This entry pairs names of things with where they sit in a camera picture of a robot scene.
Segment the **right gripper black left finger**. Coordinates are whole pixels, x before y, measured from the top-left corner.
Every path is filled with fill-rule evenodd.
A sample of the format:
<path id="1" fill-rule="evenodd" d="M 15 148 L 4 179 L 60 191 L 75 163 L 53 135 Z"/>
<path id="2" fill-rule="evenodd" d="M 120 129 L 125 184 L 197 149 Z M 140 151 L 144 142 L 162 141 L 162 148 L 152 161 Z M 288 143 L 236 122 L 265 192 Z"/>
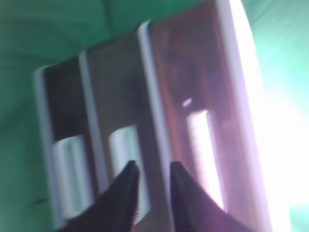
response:
<path id="1" fill-rule="evenodd" d="M 138 205 L 140 171 L 130 160 L 107 191 L 60 232 L 129 232 Z"/>

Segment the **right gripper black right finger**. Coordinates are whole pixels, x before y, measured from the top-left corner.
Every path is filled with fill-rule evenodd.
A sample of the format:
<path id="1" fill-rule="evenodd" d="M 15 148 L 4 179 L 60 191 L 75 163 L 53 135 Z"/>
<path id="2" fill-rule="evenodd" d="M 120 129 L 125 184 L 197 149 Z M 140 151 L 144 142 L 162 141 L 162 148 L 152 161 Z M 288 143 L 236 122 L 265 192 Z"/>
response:
<path id="1" fill-rule="evenodd" d="M 170 163 L 170 200 L 176 232 L 247 232 L 191 177 L 181 162 Z"/>

